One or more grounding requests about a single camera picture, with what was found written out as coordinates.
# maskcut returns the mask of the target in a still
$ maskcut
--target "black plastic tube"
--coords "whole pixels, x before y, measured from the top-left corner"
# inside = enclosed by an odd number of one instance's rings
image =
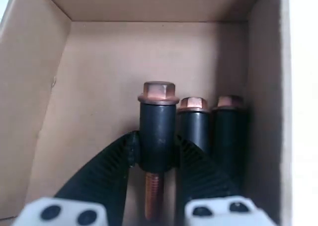
[[[175,133],[175,105],[140,105],[140,167],[150,173],[171,169]]]

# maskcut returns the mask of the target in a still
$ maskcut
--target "copper bolt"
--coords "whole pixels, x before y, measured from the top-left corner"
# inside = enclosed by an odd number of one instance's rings
[[[145,217],[148,221],[157,222],[160,219],[163,203],[163,173],[146,172]]]
[[[175,105],[179,99],[174,95],[175,85],[164,81],[150,81],[144,84],[144,92],[138,97],[141,103],[153,105]]]
[[[243,98],[237,95],[220,96],[216,109],[243,109]]]
[[[150,81],[144,84],[144,92],[138,100],[144,104],[176,105],[179,98],[175,95],[175,85],[171,82]],[[163,173],[146,172],[145,217],[157,222],[161,216],[163,201]]]
[[[208,102],[200,97],[188,97],[181,100],[178,112],[195,111],[209,112]]]

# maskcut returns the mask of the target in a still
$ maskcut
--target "brown cardboard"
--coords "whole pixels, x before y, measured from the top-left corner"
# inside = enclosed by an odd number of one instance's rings
[[[101,149],[138,129],[137,96],[148,80],[172,81],[180,98],[202,96],[210,106],[221,94],[245,97],[246,194],[274,220],[288,218],[286,0],[53,2],[11,0],[1,24],[0,219],[52,196]],[[206,20],[220,22],[199,22]],[[173,175],[166,176],[166,225],[173,222]],[[142,225],[143,200],[144,174],[134,168],[123,225]]]
[[[9,226],[13,223],[14,219],[1,220],[0,226]]]
[[[177,96],[200,95],[212,103],[216,78],[223,77],[222,93],[242,95],[246,31],[246,23],[74,22],[38,139],[27,202],[53,195],[114,139],[138,129],[137,96],[147,80],[172,81]],[[129,202],[133,208],[136,202]]]
[[[73,21],[238,21],[256,0],[53,0]]]
[[[50,0],[10,0],[0,33],[0,219],[23,206],[70,20]]]

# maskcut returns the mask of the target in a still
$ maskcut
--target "hex bolt head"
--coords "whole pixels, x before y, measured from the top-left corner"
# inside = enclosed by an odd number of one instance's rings
[[[141,103],[153,105],[175,105],[179,102],[179,98],[175,96],[174,83],[164,81],[144,83],[144,92],[138,100]]]
[[[208,102],[200,97],[188,97],[181,101],[178,112],[209,112]]]
[[[217,108],[243,109],[244,101],[243,98],[236,95],[220,96]]]

